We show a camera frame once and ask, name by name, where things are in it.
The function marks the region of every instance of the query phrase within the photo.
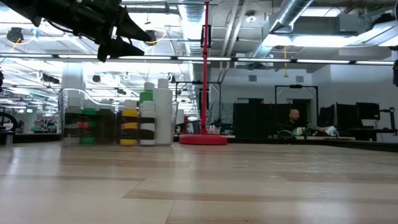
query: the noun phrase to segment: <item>light wood laminate floor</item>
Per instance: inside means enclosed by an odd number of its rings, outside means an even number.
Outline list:
[[[327,146],[0,147],[0,223],[398,223],[398,154]]]

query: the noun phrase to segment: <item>plastic bottle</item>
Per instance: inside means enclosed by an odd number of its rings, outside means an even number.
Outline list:
[[[140,145],[155,144],[155,102],[144,101],[139,107],[138,140]]]
[[[80,130],[78,122],[83,109],[81,108],[80,97],[69,97],[68,106],[65,109],[65,126],[63,129],[62,145],[71,146],[79,144],[80,142]]]
[[[137,101],[126,100],[122,110],[120,144],[133,146],[137,144]]]
[[[85,100],[83,114],[80,120],[80,144],[95,144],[97,128],[98,105],[91,100]]]
[[[115,137],[115,120],[114,108],[112,101],[102,100],[98,111],[98,129],[97,129],[97,143],[98,144],[113,144]]]
[[[157,81],[157,89],[154,90],[155,101],[155,143],[171,144],[172,143],[172,98],[173,92],[169,90],[169,81],[160,78]]]
[[[114,137],[114,142],[115,144],[120,144],[120,134],[121,134],[121,125],[122,125],[122,111],[116,112],[114,115],[114,120],[115,120],[115,137]]]
[[[151,82],[144,83],[144,91],[139,94],[139,104],[144,101],[153,101],[154,100],[154,89],[155,84]]]

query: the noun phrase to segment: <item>red round base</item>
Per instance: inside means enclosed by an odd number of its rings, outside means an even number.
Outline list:
[[[180,144],[224,146],[227,143],[227,138],[219,135],[183,134],[180,136]]]

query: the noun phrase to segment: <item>bottle cap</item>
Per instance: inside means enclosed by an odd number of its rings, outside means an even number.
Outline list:
[[[165,78],[160,78],[157,80],[158,88],[169,88],[169,81]]]
[[[76,106],[81,108],[81,98],[76,96],[69,96],[68,106]]]
[[[98,110],[98,105],[91,100],[85,100],[85,109]]]
[[[144,90],[152,90],[154,91],[155,89],[155,84],[151,83],[151,82],[145,82],[144,83]]]
[[[124,101],[124,109],[136,110],[137,109],[137,101],[125,100]]]
[[[99,108],[102,110],[112,110],[112,101],[111,100],[101,100],[101,103],[104,105],[100,105]]]
[[[144,101],[139,106],[141,111],[155,111],[155,102],[153,101]]]

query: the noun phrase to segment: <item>yellow bottle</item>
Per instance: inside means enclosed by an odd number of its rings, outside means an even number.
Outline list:
[[[137,144],[137,101],[126,100],[122,111],[120,144],[133,146]]]

